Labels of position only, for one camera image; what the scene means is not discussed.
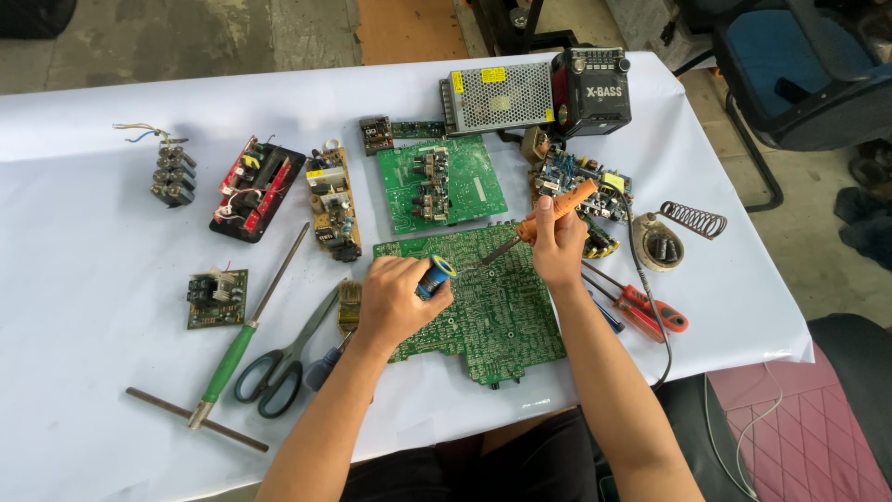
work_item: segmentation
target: metal mesh casing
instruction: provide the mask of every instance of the metal mesh casing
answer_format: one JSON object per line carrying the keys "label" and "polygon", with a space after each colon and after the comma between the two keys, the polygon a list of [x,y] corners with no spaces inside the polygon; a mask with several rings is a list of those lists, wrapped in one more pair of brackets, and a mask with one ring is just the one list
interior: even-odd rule
{"label": "metal mesh casing", "polygon": [[454,71],[440,83],[447,131],[452,135],[554,120],[547,63]]}

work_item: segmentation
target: blue solder spool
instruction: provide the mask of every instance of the blue solder spool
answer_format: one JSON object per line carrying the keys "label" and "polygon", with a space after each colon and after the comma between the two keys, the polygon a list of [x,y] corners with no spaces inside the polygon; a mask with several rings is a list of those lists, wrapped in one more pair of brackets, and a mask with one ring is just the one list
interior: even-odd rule
{"label": "blue solder spool", "polygon": [[431,255],[431,260],[434,266],[427,269],[424,277],[418,282],[418,291],[428,298],[432,297],[447,279],[454,279],[458,275],[452,265],[439,255]]}

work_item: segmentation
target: table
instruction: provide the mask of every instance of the table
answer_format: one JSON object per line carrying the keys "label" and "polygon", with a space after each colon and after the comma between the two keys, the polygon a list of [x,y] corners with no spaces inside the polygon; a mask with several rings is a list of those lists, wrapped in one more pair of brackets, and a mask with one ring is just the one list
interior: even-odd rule
{"label": "table", "polygon": [[[188,274],[211,265],[251,271],[249,311],[310,217],[301,178],[256,245],[207,229],[220,180],[251,134],[309,152],[346,147],[365,255],[341,264],[307,241],[268,304],[242,365],[290,342],[344,277],[361,278],[372,245],[395,240],[376,159],[357,120],[436,120],[437,80],[449,71],[548,61],[552,54],[245,75],[0,96],[5,174],[0,259],[0,485],[4,500],[166,501],[259,481],[310,394],[268,421],[236,403],[231,385],[211,419],[272,446],[262,454],[124,394],[134,386],[193,408],[237,328],[186,331]],[[653,290],[690,319],[673,335],[670,379],[771,359],[812,361],[811,339],[681,84],[650,53],[628,54],[632,123],[568,150],[633,176],[637,213],[665,200],[728,217],[714,241],[675,227],[685,262],[650,272]],[[198,162],[199,188],[167,209],[148,193],[157,143],[131,145],[113,122],[145,121],[178,137]],[[516,144],[486,135],[509,212],[522,217],[528,165]],[[623,229],[604,223],[625,241]],[[637,284],[630,246],[599,263]],[[745,305],[745,311],[734,308]],[[620,335],[649,381],[665,348],[633,329]],[[310,341],[306,367],[337,340],[334,321]],[[468,379],[459,358],[414,356],[389,365],[359,434],[354,460],[456,439],[577,403],[566,360],[529,368],[494,391]]]}

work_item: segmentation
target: black shorts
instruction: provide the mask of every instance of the black shorts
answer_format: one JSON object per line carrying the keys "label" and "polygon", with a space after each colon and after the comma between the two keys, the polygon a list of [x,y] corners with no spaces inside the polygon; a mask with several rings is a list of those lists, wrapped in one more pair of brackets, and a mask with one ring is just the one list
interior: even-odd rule
{"label": "black shorts", "polygon": [[446,482],[433,448],[415,448],[351,469],[341,500],[597,502],[593,457],[585,419],[575,408],[477,458],[460,483]]}

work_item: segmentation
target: pink cushion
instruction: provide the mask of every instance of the pink cushion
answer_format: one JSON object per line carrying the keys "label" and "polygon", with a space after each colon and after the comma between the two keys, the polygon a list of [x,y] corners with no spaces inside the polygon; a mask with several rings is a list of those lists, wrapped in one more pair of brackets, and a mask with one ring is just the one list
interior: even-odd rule
{"label": "pink cushion", "polygon": [[[892,502],[836,372],[817,346],[814,358],[815,364],[768,363],[783,400],[747,432],[741,467],[762,502]],[[761,364],[708,376],[735,439],[778,397]],[[737,471],[734,458],[723,461]]]}

